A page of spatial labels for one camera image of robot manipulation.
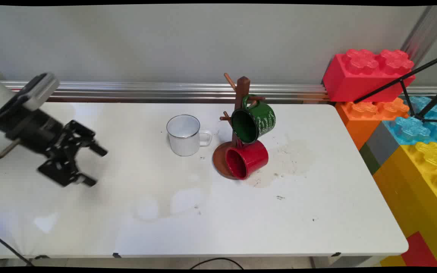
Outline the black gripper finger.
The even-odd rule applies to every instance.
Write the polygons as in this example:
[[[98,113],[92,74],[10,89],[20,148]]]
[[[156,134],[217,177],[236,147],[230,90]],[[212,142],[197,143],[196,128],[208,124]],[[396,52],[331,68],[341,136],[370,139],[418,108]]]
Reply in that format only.
[[[88,147],[92,152],[104,157],[108,151],[95,140],[96,133],[75,120],[65,125],[66,142],[75,147]]]
[[[47,160],[38,167],[38,171],[62,187],[78,183],[88,187],[96,185],[96,179],[79,170],[76,161],[77,153],[78,150],[49,151]]]

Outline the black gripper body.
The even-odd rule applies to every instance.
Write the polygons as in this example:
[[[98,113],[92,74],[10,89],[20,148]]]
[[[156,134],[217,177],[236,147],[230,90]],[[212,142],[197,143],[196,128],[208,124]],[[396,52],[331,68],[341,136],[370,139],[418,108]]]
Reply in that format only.
[[[64,129],[63,123],[42,110],[30,111],[23,107],[0,111],[0,131],[5,138],[27,149],[44,154],[56,142]]]

